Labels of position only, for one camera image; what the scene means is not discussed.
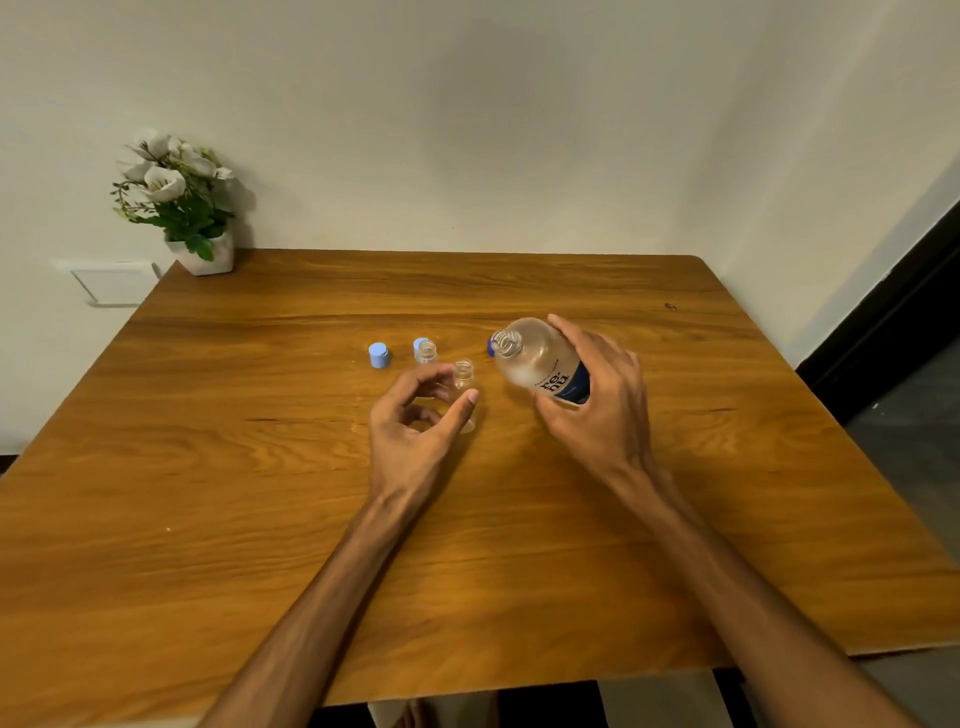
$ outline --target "dark floor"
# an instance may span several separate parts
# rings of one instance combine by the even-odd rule
[[[847,431],[960,562],[960,340]]]
[[[847,431],[960,563],[960,339]],[[960,647],[873,660],[864,669],[924,725],[960,725]],[[757,723],[769,725],[762,716]]]

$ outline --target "blue bottle cap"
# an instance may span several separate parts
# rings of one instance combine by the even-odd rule
[[[370,352],[370,363],[374,369],[383,369],[390,363],[390,353],[387,351],[387,345],[382,341],[370,344],[367,351]]]

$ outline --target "forearm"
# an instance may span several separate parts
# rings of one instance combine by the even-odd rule
[[[200,725],[306,725],[333,675],[350,623],[401,531],[400,518],[364,506],[324,567]]]
[[[644,489],[635,489],[641,493]],[[780,728],[919,724],[704,522],[667,480],[633,509]]]

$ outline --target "potted plant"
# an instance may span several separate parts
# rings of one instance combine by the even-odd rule
[[[194,276],[232,270],[227,184],[233,173],[212,149],[152,129],[142,132],[130,149],[140,159],[125,163],[125,179],[113,183],[117,213],[132,223],[163,228],[167,247]]]

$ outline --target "small plastic bottle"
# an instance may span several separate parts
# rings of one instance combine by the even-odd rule
[[[453,396],[450,404],[458,400],[466,390],[476,388],[477,385],[473,379],[473,362],[469,359],[460,359],[453,365]],[[460,434],[466,435],[468,432],[472,432],[475,427],[474,415],[470,415],[467,424],[461,428]]]
[[[437,345],[430,339],[423,339],[417,347],[417,363],[433,364],[437,361]]]
[[[590,396],[587,367],[573,346],[540,319],[518,319],[493,335],[494,360],[514,384],[583,404]]]

